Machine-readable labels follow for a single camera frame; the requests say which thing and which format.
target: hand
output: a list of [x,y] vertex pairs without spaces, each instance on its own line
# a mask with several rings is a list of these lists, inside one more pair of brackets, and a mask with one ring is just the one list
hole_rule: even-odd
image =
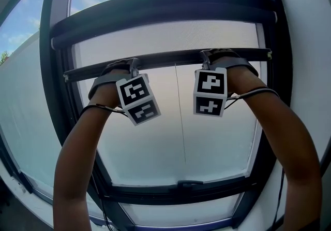
[[[228,58],[229,57],[219,58],[212,62],[212,64],[224,61]],[[262,80],[253,74],[246,66],[237,66],[227,69],[227,78],[228,93],[241,95],[254,88],[266,87]]]
[[[113,69],[110,74],[129,74],[123,69]],[[89,104],[101,104],[110,108],[116,108],[119,105],[119,97],[115,83],[103,84],[98,87]]]

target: window latch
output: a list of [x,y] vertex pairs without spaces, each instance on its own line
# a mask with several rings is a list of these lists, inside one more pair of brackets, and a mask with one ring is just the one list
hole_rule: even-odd
[[199,180],[178,180],[177,185],[171,187],[170,190],[178,192],[190,191],[193,188],[193,185],[203,185],[203,181]]

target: marker cube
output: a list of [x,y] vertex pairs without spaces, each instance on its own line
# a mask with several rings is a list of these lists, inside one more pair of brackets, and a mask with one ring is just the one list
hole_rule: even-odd
[[135,126],[161,115],[146,74],[116,82],[121,106]]
[[222,117],[228,98],[227,70],[195,71],[193,114]]

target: white wall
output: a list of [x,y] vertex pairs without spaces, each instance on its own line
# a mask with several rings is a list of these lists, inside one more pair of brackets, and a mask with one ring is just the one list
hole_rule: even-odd
[[[329,0],[282,0],[289,24],[293,53],[291,108],[310,132],[321,159],[331,131],[331,5]],[[276,164],[258,202],[238,230],[266,230],[275,216],[281,166]],[[287,184],[278,217],[284,214]]]

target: black cable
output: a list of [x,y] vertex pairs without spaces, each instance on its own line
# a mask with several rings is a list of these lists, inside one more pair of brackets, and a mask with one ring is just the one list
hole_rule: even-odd
[[239,98],[236,99],[235,101],[233,101],[232,103],[230,103],[229,105],[227,105],[227,106],[224,108],[224,110],[227,109],[227,108],[229,108],[233,103],[235,103],[235,102],[238,101],[238,100],[239,100]]
[[271,231],[275,231],[275,224],[276,224],[276,220],[277,220],[277,213],[278,213],[278,209],[279,209],[279,205],[280,205],[281,193],[283,191],[284,176],[285,176],[285,172],[284,172],[284,169],[283,169],[282,172],[281,172],[281,180],[280,180],[280,189],[279,189],[279,194],[278,194],[277,209],[276,209],[276,214],[275,214],[274,222],[273,222],[273,225],[271,227]]
[[110,111],[110,112],[115,112],[115,113],[120,113],[122,115],[124,115],[125,117],[128,117],[125,112],[123,110],[120,110],[120,109],[112,109],[110,107],[107,107],[105,105],[101,105],[101,104],[90,104],[90,105],[87,105],[85,108],[83,108],[81,114],[79,117],[81,117],[81,115],[83,115],[83,113],[89,109],[89,108],[100,108],[100,109],[104,109],[104,110],[107,110],[107,111]]
[[231,104],[227,105],[224,108],[224,110],[226,110],[227,108],[229,108],[233,103],[235,103],[239,99],[249,98],[251,96],[254,96],[254,95],[257,95],[257,94],[260,94],[260,93],[264,93],[264,92],[274,93],[275,95],[277,95],[279,97],[279,95],[277,94],[277,92],[274,91],[274,90],[272,90],[272,89],[270,89],[270,88],[265,88],[265,87],[254,88],[254,89],[248,91],[245,94],[228,97],[227,101],[234,100],[234,102],[232,102]]
[[98,190],[98,187],[97,187],[97,184],[95,183],[95,180],[94,180],[94,177],[93,177],[93,174],[91,175],[92,177],[92,180],[93,180],[93,183],[94,183],[94,187],[95,187],[95,190],[98,194],[98,197],[100,199],[100,202],[101,202],[101,206],[102,206],[102,214],[103,214],[103,219],[104,219],[104,222],[106,224],[106,227],[108,228],[108,230],[110,231],[113,231],[113,228],[110,226],[110,223],[108,221],[108,217],[107,217],[107,214],[106,214],[106,210],[104,209],[104,204],[103,204],[103,200],[102,198],[100,198],[100,194],[99,194],[99,190]]

